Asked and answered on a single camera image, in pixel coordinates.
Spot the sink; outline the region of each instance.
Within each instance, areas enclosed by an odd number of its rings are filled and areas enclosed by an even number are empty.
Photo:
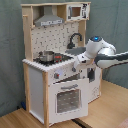
[[[65,53],[77,56],[85,51],[86,51],[86,47],[78,47],[78,48],[68,49],[65,51]]]

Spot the oven handle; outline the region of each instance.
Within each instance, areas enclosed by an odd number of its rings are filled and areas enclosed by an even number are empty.
[[[69,6],[69,11],[70,11],[70,16],[68,16],[68,19],[71,19],[71,17],[72,17],[72,7],[71,6]]]
[[[61,89],[72,89],[72,88],[76,88],[76,87],[78,87],[77,84],[69,86],[69,87],[61,87]]]

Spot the oven door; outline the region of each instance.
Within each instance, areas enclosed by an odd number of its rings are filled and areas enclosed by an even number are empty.
[[[88,78],[51,85],[49,87],[49,123],[87,116],[88,86]]]
[[[82,4],[67,5],[67,21],[82,19]]]

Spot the wooden play kitchen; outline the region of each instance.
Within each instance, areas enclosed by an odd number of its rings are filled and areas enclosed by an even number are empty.
[[[90,4],[21,5],[26,108],[46,128],[87,116],[88,103],[101,95],[102,73],[95,63],[85,66],[83,62],[73,71],[77,55],[86,50]]]

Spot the stove top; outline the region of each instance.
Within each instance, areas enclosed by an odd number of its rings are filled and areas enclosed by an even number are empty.
[[[33,59],[33,61],[48,67],[48,66],[52,66],[54,64],[62,63],[64,61],[73,59],[73,57],[70,57],[70,56],[67,56],[67,55],[63,55],[63,54],[59,54],[59,55],[62,56],[61,59],[59,59],[59,60],[54,59],[53,61],[44,62],[44,61],[41,61],[40,58],[36,58],[36,59]]]

